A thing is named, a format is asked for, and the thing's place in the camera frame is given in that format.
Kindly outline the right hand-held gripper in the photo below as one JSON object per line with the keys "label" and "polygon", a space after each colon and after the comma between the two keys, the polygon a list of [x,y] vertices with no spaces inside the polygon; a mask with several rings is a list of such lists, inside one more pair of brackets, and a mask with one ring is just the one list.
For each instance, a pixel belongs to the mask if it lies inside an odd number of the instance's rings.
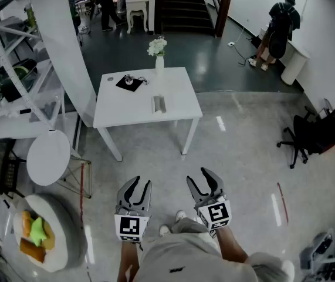
{"label": "right hand-held gripper", "polygon": [[187,185],[195,201],[194,209],[203,225],[207,228],[209,235],[216,238],[217,230],[229,225],[232,219],[231,206],[229,200],[224,195],[223,180],[213,171],[201,168],[208,186],[210,194],[202,193],[194,180],[187,176]]}

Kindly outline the dark wooden staircase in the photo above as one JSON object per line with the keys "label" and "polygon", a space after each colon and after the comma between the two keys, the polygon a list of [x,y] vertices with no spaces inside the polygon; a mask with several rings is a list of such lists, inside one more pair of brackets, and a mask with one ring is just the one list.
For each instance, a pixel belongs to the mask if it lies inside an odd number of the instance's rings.
{"label": "dark wooden staircase", "polygon": [[214,35],[205,0],[155,0],[154,33],[192,32]]}

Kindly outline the green star plush toy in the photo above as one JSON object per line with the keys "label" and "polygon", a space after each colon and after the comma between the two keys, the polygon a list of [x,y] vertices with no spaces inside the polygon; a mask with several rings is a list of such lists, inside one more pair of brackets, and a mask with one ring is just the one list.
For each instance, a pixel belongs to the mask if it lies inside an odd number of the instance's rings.
{"label": "green star plush toy", "polygon": [[39,247],[41,245],[41,242],[48,238],[43,229],[43,220],[41,217],[38,217],[31,224],[31,231],[29,233],[29,237],[31,238],[32,242],[36,247]]}

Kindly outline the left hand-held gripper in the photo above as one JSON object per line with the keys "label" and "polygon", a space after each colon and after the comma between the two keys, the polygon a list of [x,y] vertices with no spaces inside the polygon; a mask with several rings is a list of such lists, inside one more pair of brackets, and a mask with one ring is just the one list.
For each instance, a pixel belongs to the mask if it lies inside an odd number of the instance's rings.
{"label": "left hand-held gripper", "polygon": [[121,241],[141,243],[150,221],[149,208],[152,190],[150,180],[144,186],[140,201],[133,204],[130,202],[139,180],[140,176],[130,179],[117,193],[114,221],[116,235]]}

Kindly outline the black backpack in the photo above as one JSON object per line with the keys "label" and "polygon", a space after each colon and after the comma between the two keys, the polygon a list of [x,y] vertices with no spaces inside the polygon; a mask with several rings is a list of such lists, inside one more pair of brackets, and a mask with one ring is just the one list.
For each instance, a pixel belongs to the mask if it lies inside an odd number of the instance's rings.
{"label": "black backpack", "polygon": [[285,9],[283,4],[278,3],[279,10],[272,16],[269,23],[269,54],[280,59],[286,51],[287,41],[290,30],[292,28],[292,20],[290,17],[290,9]]}

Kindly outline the white vase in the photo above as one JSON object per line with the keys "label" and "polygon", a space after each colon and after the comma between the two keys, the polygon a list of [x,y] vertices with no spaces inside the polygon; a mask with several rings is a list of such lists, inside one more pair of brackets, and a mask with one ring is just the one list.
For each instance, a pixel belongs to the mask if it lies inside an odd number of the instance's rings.
{"label": "white vase", "polygon": [[155,60],[155,69],[157,76],[162,77],[164,74],[164,57],[163,56],[156,56]]}

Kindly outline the person's right forearm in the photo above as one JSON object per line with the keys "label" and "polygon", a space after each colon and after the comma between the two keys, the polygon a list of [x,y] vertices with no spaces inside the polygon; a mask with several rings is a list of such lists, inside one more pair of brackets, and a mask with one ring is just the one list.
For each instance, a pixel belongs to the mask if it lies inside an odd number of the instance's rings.
{"label": "person's right forearm", "polygon": [[236,263],[245,263],[248,255],[235,239],[229,226],[224,226],[216,230],[222,258]]}

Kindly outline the person's white shirt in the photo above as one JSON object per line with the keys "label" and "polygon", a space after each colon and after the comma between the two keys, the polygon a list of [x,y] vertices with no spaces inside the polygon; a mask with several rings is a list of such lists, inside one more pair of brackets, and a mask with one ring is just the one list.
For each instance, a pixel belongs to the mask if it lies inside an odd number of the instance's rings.
{"label": "person's white shirt", "polygon": [[255,253],[245,262],[227,261],[202,237],[169,234],[144,249],[133,282],[293,282],[291,261]]}

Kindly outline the person's grey trousers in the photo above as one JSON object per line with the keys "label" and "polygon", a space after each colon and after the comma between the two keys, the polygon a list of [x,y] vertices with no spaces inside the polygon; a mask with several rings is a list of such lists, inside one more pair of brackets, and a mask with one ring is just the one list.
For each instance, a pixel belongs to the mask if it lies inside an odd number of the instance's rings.
{"label": "person's grey trousers", "polygon": [[210,236],[208,229],[202,223],[185,217],[171,227],[172,234],[189,234],[193,236]]}

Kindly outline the white metal shelf rack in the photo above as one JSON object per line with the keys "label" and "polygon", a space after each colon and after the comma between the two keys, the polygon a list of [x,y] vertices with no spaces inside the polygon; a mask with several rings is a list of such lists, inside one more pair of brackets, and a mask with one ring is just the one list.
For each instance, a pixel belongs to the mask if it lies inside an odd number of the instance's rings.
{"label": "white metal shelf rack", "polygon": [[30,0],[0,0],[0,139],[65,124],[64,97]]}

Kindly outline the white cylinder pedestal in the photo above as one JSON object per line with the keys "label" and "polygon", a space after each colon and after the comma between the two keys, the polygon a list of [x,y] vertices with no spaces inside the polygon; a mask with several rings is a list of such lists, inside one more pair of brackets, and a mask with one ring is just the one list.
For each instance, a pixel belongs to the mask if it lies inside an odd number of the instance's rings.
{"label": "white cylinder pedestal", "polygon": [[288,41],[285,55],[280,59],[285,66],[281,74],[282,82],[289,86],[292,85],[309,59],[308,51],[298,43]]}

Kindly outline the white rectangular table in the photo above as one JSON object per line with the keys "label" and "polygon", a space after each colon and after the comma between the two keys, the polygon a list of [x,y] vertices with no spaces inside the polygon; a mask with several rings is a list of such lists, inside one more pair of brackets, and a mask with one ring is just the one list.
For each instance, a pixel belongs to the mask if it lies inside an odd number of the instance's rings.
{"label": "white rectangular table", "polygon": [[[150,83],[130,92],[116,86],[124,75],[143,76]],[[113,81],[107,81],[109,77],[113,77]],[[163,95],[165,99],[166,112],[163,114],[152,113],[151,98],[157,95]],[[141,69],[108,73],[101,77],[93,127],[120,162],[122,155],[107,131],[108,127],[191,119],[191,127],[181,150],[181,154],[186,155],[200,118],[202,111],[184,67],[165,68],[160,78],[155,69]]]}

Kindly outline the brown block plush toy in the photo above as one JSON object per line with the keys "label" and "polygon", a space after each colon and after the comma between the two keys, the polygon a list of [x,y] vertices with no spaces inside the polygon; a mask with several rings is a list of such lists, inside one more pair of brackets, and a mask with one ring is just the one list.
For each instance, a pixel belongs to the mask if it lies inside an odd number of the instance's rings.
{"label": "brown block plush toy", "polygon": [[20,240],[19,249],[22,253],[28,255],[40,263],[43,263],[45,260],[46,249],[42,246],[38,247],[24,238],[21,238]]}

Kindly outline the white round cushion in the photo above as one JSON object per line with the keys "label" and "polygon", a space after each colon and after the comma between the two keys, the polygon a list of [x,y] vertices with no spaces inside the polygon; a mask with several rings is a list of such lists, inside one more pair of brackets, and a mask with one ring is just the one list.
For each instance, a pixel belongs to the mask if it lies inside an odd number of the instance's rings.
{"label": "white round cushion", "polygon": [[[79,228],[58,197],[37,193],[30,194],[18,202],[12,225],[18,247],[21,238],[24,238],[21,213],[25,210],[31,214],[33,221],[41,217],[43,221],[49,223],[55,235],[55,247],[52,250],[46,250],[43,263],[22,253],[20,249],[19,254],[49,274],[62,272],[78,265],[82,250]],[[24,239],[33,243],[30,237]]]}

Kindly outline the orange plush toy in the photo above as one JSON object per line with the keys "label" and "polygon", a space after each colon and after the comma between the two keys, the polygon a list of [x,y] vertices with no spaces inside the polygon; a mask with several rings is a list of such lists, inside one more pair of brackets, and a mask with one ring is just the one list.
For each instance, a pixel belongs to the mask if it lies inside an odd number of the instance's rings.
{"label": "orange plush toy", "polygon": [[22,231],[24,238],[28,238],[31,232],[31,225],[33,223],[33,218],[28,211],[22,211]]}

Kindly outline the white ornate side table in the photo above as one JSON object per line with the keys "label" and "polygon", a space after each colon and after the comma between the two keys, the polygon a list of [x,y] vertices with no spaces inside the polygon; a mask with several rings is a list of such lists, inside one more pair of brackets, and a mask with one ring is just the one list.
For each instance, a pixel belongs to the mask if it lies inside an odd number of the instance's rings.
{"label": "white ornate side table", "polygon": [[127,34],[131,33],[131,29],[133,28],[133,17],[132,13],[136,15],[141,15],[143,17],[143,28],[144,32],[148,32],[147,28],[147,2],[148,0],[126,0],[126,19],[127,19]]}

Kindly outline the yellow plush toy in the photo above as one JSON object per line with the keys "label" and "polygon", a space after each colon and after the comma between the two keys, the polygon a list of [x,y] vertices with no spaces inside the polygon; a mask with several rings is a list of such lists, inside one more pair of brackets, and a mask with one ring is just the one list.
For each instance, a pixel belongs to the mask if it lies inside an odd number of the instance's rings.
{"label": "yellow plush toy", "polygon": [[47,221],[43,221],[43,230],[46,239],[42,240],[41,245],[45,250],[52,250],[55,247],[55,235]]}

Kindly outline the brown wooden stair post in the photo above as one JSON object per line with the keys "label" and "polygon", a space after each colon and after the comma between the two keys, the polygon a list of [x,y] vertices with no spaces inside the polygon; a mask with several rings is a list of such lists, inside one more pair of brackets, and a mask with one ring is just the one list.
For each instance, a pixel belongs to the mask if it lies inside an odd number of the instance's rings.
{"label": "brown wooden stair post", "polygon": [[228,18],[228,11],[231,4],[231,0],[221,0],[219,4],[219,11],[217,13],[217,19],[215,24],[215,36],[221,38],[224,32],[226,20]]}

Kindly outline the black square mat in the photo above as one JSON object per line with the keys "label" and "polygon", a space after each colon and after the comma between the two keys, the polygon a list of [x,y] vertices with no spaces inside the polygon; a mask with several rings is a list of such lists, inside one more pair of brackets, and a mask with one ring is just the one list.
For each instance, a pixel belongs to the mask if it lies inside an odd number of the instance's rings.
{"label": "black square mat", "polygon": [[124,90],[128,90],[130,92],[135,92],[138,87],[143,84],[142,81],[137,80],[137,78],[133,77],[133,83],[131,85],[127,85],[125,83],[124,77],[122,77],[117,83],[116,86],[118,88],[124,89]]}

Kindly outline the black office chair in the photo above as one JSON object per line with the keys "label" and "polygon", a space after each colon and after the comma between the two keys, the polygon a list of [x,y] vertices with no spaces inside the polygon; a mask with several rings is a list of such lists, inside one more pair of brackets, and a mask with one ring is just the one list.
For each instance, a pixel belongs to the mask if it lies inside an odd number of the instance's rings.
{"label": "black office chair", "polygon": [[305,107],[307,113],[304,117],[299,115],[293,118],[293,127],[283,129],[284,133],[290,134],[291,141],[277,142],[276,146],[291,146],[294,150],[293,162],[290,168],[294,169],[298,154],[302,155],[303,163],[307,163],[308,156],[322,154],[335,145],[335,109],[324,118],[316,117],[310,121],[313,112]]}

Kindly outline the round white side table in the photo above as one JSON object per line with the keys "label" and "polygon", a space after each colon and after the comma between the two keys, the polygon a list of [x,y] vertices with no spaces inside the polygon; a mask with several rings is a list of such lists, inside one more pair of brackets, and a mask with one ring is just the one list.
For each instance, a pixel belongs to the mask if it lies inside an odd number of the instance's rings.
{"label": "round white side table", "polygon": [[49,186],[60,180],[67,169],[71,146],[60,130],[49,130],[31,144],[26,167],[31,180],[40,186]]}

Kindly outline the person's left forearm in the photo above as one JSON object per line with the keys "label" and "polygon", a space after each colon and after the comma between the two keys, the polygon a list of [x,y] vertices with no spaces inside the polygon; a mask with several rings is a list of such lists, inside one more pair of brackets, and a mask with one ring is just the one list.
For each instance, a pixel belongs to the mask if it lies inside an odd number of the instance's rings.
{"label": "person's left forearm", "polygon": [[137,245],[123,241],[117,282],[133,282],[139,268]]}

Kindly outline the large white arch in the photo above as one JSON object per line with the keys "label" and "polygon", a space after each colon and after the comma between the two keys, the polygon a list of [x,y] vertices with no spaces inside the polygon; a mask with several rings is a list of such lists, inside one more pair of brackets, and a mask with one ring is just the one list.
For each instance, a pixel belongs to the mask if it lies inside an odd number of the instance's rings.
{"label": "large white arch", "polygon": [[31,0],[40,35],[70,101],[93,126],[96,93],[76,36],[68,0]]}

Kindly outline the red floor tape strip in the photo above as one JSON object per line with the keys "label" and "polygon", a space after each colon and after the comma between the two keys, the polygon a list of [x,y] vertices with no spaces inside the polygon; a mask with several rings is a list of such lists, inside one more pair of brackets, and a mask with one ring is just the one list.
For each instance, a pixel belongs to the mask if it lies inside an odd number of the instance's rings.
{"label": "red floor tape strip", "polygon": [[289,225],[289,215],[288,215],[288,212],[287,212],[287,207],[286,207],[286,203],[285,203],[285,197],[283,195],[282,188],[281,188],[281,185],[280,185],[279,182],[277,182],[277,187],[279,189],[279,193],[280,193],[280,196],[281,196],[283,211],[284,211],[285,219],[286,219],[286,225],[288,226]]}

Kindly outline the white flower bouquet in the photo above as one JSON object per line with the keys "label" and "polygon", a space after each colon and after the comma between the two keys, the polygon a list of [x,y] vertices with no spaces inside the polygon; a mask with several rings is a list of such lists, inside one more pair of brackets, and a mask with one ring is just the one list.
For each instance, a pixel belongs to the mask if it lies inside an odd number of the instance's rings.
{"label": "white flower bouquet", "polygon": [[152,40],[149,43],[147,53],[149,56],[164,56],[166,46],[167,41],[164,39],[163,36],[159,36],[158,38]]}

